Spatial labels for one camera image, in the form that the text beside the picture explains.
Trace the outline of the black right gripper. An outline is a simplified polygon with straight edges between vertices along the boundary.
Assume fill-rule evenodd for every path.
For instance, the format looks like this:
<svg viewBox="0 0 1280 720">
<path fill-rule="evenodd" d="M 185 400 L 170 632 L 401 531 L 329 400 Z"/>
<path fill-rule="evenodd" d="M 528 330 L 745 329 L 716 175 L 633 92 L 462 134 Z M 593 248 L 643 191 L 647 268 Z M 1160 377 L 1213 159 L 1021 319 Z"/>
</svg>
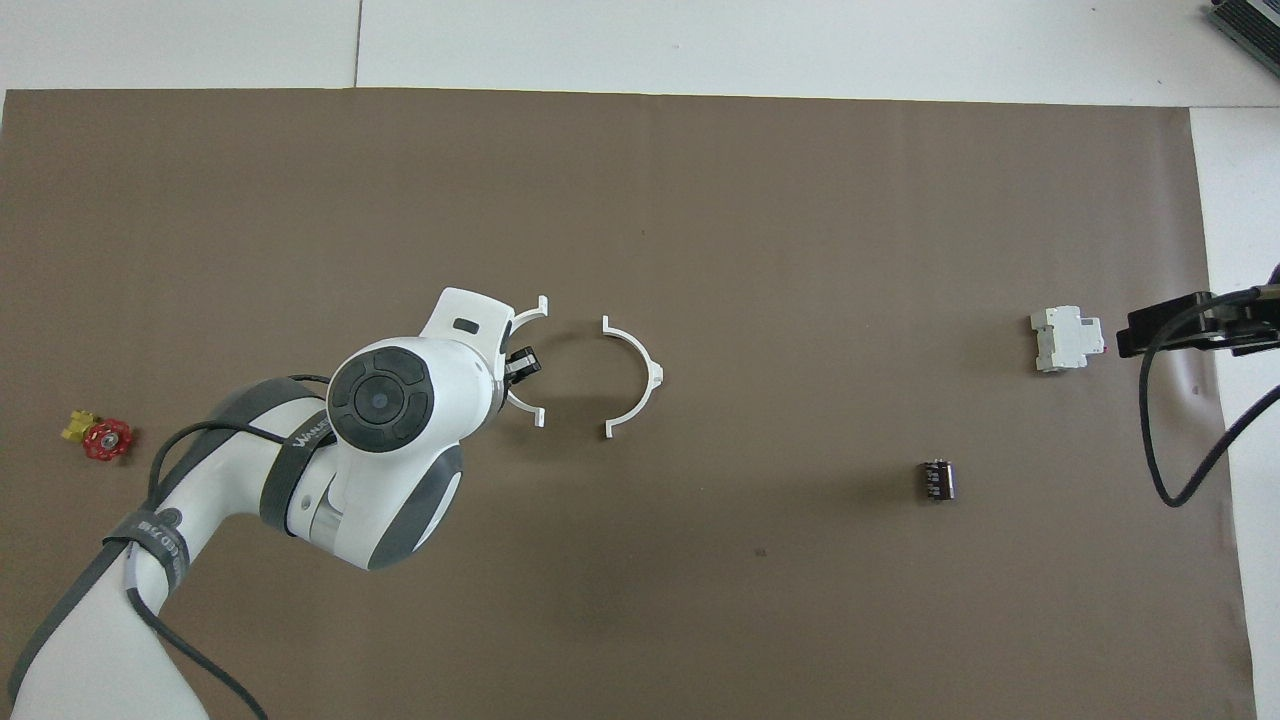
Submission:
<svg viewBox="0 0 1280 720">
<path fill-rule="evenodd" d="M 1210 322 L 1210 337 L 1194 322 L 1165 334 L 1161 328 L 1179 313 L 1207 300 L 1206 292 L 1190 292 L 1129 311 L 1117 332 L 1117 355 L 1130 359 L 1148 352 L 1179 348 L 1230 350 L 1236 357 L 1279 347 L 1279 287 L 1253 286 L 1210 299 L 1202 316 Z"/>
</svg>

